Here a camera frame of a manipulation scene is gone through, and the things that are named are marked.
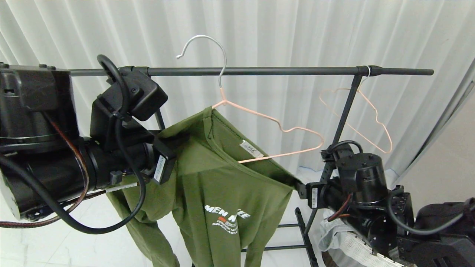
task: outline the shirt sleeve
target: shirt sleeve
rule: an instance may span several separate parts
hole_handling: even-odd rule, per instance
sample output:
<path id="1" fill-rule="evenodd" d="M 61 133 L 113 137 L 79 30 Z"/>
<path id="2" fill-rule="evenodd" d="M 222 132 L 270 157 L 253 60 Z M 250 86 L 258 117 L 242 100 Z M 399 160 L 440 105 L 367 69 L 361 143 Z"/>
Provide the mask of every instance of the shirt sleeve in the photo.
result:
<path id="1" fill-rule="evenodd" d="M 259 230 L 256 237 L 247 247 L 245 267 L 259 267 L 261 266 L 262 254 L 266 248 L 267 243 L 274 235 L 280 220 L 284 215 L 285 208 L 290 199 L 291 192 L 282 199 L 281 205 L 276 212 L 265 218 L 259 225 Z"/>
<path id="2" fill-rule="evenodd" d="M 124 177 L 122 184 L 133 182 L 135 177 Z M 153 267 L 178 267 L 178 259 L 173 250 L 157 225 L 157 219 L 170 212 L 170 205 L 161 205 L 159 187 L 154 182 L 147 184 L 146 199 L 141 210 L 137 215 L 129 221 L 126 226 L 133 241 L 139 250 L 153 263 Z M 119 216 L 124 219 L 132 212 L 138 202 L 140 196 L 140 188 L 133 187 L 124 190 L 107 193 L 112 206 L 115 208 Z"/>

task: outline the clothes rack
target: clothes rack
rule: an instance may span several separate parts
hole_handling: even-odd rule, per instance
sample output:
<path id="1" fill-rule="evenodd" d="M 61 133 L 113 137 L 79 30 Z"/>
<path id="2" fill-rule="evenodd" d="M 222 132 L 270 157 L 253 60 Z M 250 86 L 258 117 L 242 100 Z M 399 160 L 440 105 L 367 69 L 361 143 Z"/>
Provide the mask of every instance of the clothes rack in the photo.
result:
<path id="1" fill-rule="evenodd" d="M 148 76 L 218 76 L 221 68 L 215 67 L 172 67 L 172 68 L 152 68 L 152 67 L 134 67 L 126 66 L 119 68 L 121 72 L 132 71 L 133 69 L 139 69 Z M 106 72 L 103 69 L 71 69 L 71 76 L 105 76 Z M 379 75 L 424 75 L 430 76 L 434 74 L 432 69 L 415 69 L 415 68 L 382 68 L 379 66 L 356 66 L 356 67 L 227 67 L 223 75 L 227 76 L 317 76 L 317 75 L 353 75 L 353 81 L 351 83 L 350 92 L 346 99 L 345 106 L 343 108 L 342 116 L 338 123 L 335 136 L 332 144 L 339 142 L 343 127 L 345 125 L 348 114 L 356 96 L 358 87 L 361 83 L 363 76 L 379 76 Z M 159 128 L 162 130 L 165 128 L 162 115 L 160 111 L 155 114 Z M 330 179 L 334 167 L 330 163 L 326 163 L 323 169 L 320 182 Z M 317 258 L 310 242 L 308 233 L 310 227 L 315 219 L 318 208 L 312 203 L 312 189 L 311 184 L 317 184 L 318 182 L 309 183 L 307 185 L 299 185 L 298 193 L 301 199 L 307 199 L 308 205 L 312 209 L 307 223 L 304 222 L 302 213 L 299 208 L 295 208 L 295 216 L 297 223 L 293 224 L 281 224 L 278 228 L 298 227 L 300 229 L 303 244 L 302 245 L 289 245 L 278 247 L 266 247 L 265 250 L 282 250 L 282 249 L 298 249 L 305 248 L 311 267 L 318 267 Z"/>

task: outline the empty hanger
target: empty hanger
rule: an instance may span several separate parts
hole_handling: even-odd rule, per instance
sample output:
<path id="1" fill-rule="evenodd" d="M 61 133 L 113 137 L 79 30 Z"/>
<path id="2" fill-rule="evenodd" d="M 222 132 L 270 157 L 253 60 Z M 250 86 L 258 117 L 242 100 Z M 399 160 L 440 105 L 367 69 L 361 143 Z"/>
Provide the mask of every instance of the empty hanger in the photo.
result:
<path id="1" fill-rule="evenodd" d="M 369 70 L 369 73 L 368 73 L 368 76 L 365 77 L 365 79 L 363 79 L 360 83 L 360 86 L 363 84 L 364 81 L 366 81 L 366 79 L 371 75 L 371 68 L 369 66 L 368 67 L 368 70 Z M 348 125 L 352 130 L 354 130 L 359 136 L 363 137 L 366 141 L 368 141 L 370 144 L 372 144 L 374 147 L 376 147 L 377 149 L 379 149 L 381 152 L 383 153 L 391 153 L 392 151 L 392 140 L 391 140 L 391 135 L 389 134 L 386 126 L 384 125 L 384 123 L 380 122 L 378 120 L 378 109 L 373 105 L 373 103 L 371 103 L 371 101 L 363 94 L 362 91 L 360 91 L 360 88 L 358 87 L 358 90 L 356 91 L 357 93 L 360 93 L 361 96 L 364 98 L 364 100 L 366 100 L 366 102 L 368 102 L 368 104 L 373 108 L 374 112 L 376 113 L 375 115 L 375 120 L 376 120 L 376 123 L 383 126 L 383 129 L 384 131 L 386 132 L 386 135 L 388 136 L 388 139 L 389 139 L 389 150 L 388 151 L 385 151 L 383 149 L 381 149 L 380 147 L 378 147 L 375 143 L 371 142 L 368 138 L 366 138 L 366 136 L 364 136 L 362 133 L 358 132 L 358 130 L 356 130 L 353 126 L 351 126 L 349 123 L 345 122 L 346 125 Z M 318 96 L 320 98 L 320 101 L 328 108 L 331 110 L 331 112 L 333 112 L 333 114 L 337 115 L 338 117 L 341 117 L 340 115 L 338 115 L 334 109 L 331 109 L 326 103 L 325 101 L 322 99 L 322 94 L 325 93 L 325 92 L 332 92 L 335 93 L 336 91 L 338 90 L 350 90 L 348 88 L 338 88 L 338 89 L 335 89 L 335 90 L 323 90 L 322 92 L 320 92 L 320 95 Z"/>
<path id="2" fill-rule="evenodd" d="M 309 129 L 306 129 L 306 128 L 302 128 L 302 127 L 294 127 L 294 128 L 291 128 L 291 129 L 288 129 L 288 130 L 284 130 L 282 128 L 282 125 L 280 124 L 279 120 L 273 118 L 273 117 L 270 117 L 270 116 L 267 116 L 267 115 L 264 115 L 264 114 L 261 114 L 259 112 L 256 112 L 256 111 L 253 111 L 253 110 L 250 110 L 250 109 L 247 109 L 245 107 L 242 107 L 242 106 L 239 106 L 238 104 L 235 104 L 229 100 L 226 99 L 226 96 L 224 94 L 224 90 L 223 90 L 223 86 L 221 84 L 221 77 L 223 76 L 223 73 L 224 73 L 224 70 L 226 69 L 226 65 L 228 63 L 228 59 L 226 57 L 226 51 L 224 50 L 223 46 L 218 42 L 216 41 L 214 38 L 212 37 L 209 37 L 207 35 L 196 35 L 194 37 L 192 37 L 190 40 L 188 40 L 188 42 L 186 42 L 185 46 L 183 47 L 183 51 L 181 52 L 180 55 L 176 56 L 177 59 L 181 58 L 182 56 L 185 55 L 185 51 L 186 51 L 186 48 L 188 47 L 188 45 L 195 39 L 198 39 L 198 38 L 207 38 L 207 39 L 210 39 L 211 41 L 215 42 L 220 48 L 221 50 L 223 51 L 223 56 L 224 56 L 224 67 L 223 69 L 221 70 L 220 74 L 219 74 L 219 78 L 218 78 L 218 84 L 219 84 L 219 90 L 221 92 L 221 101 L 219 101 L 218 103 L 214 104 L 212 106 L 213 109 L 219 107 L 220 105 L 231 105 L 235 108 L 238 108 L 240 110 L 244 110 L 248 113 L 251 113 L 251 114 L 254 114 L 254 115 L 258 115 L 258 116 L 261 116 L 263 118 L 266 118 L 266 119 L 269 119 L 269 120 L 272 120 L 272 121 L 275 121 L 278 125 L 279 125 L 279 128 L 282 132 L 284 133 L 288 133 L 290 131 L 293 131 L 293 130 L 304 130 L 304 131 L 307 131 L 307 132 L 311 132 L 313 134 L 316 134 L 320 137 L 320 139 L 322 140 L 321 143 L 316 146 L 316 147 L 313 147 L 313 148 L 309 148 L 309 149 L 304 149 L 304 150 L 300 150 L 300 151 L 296 151 L 296 152 L 290 152 L 290 153 L 284 153 L 284 154 L 279 154 L 279 155 L 274 155 L 274 156 L 268 156 L 268 157 L 261 157 L 261 158 L 255 158 L 255 159 L 249 159 L 249 160 L 243 160 L 243 161 L 238 161 L 239 163 L 247 163 L 247 162 L 255 162 L 255 161 L 261 161 L 261 160 L 266 160 L 266 159 L 271 159 L 271 158 L 276 158 L 276 157 L 282 157 L 282 156 L 289 156 L 289 155 L 294 155 L 294 154 L 299 154 L 299 153 L 304 153 L 304 152 L 309 152 L 309 151 L 312 151 L 312 150 L 316 150 L 316 149 L 319 149 L 322 145 L 323 145 L 323 142 L 324 142 L 324 139 L 323 137 L 318 133 L 318 132 L 315 132 L 315 131 L 312 131 L 312 130 L 309 130 Z"/>

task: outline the neckline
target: neckline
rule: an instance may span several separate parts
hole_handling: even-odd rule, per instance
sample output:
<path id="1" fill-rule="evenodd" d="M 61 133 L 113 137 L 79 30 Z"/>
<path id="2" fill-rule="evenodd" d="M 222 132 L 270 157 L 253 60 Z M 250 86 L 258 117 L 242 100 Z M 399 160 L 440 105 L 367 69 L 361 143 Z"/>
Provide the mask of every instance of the neckline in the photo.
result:
<path id="1" fill-rule="evenodd" d="M 221 115 L 217 110 L 213 109 L 211 106 L 207 107 L 203 113 L 203 120 L 210 119 L 212 120 L 212 116 L 217 117 L 219 120 L 223 121 L 227 125 L 232 125 L 223 115 Z M 263 174 L 260 174 L 256 172 L 255 170 L 252 170 L 245 165 L 237 162 L 233 157 L 231 157 L 229 154 L 227 154 L 215 141 L 214 135 L 211 133 L 212 132 L 212 123 L 204 123 L 204 134 L 206 136 L 206 140 L 208 141 L 208 144 L 211 146 L 214 152 L 216 152 L 218 155 L 220 155 L 226 162 L 228 162 L 230 165 L 233 167 L 237 168 L 238 170 L 247 173 L 248 175 L 264 180 L 266 182 L 272 182 L 275 185 L 284 187 L 286 189 L 291 189 L 291 190 L 296 190 L 295 187 L 289 186 L 287 184 L 281 183 L 279 181 L 276 181 L 270 177 L 267 177 Z M 237 133 L 240 134 L 240 138 L 243 138 L 244 135 L 241 134 L 239 131 L 236 131 Z M 285 171 L 288 175 L 292 176 L 294 179 L 298 180 L 293 174 L 291 174 L 289 171 L 287 171 L 284 167 L 280 166 L 277 162 L 273 162 L 273 164 L 277 167 Z"/>

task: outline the beige wall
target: beige wall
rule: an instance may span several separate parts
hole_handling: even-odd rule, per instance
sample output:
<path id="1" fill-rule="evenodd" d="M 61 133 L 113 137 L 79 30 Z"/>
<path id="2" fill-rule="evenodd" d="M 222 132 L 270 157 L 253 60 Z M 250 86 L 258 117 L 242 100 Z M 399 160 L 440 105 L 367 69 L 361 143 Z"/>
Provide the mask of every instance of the beige wall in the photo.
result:
<path id="1" fill-rule="evenodd" d="M 400 184 L 411 193 L 414 212 L 431 203 L 475 197 L 475 96 L 457 113 L 403 174 Z"/>

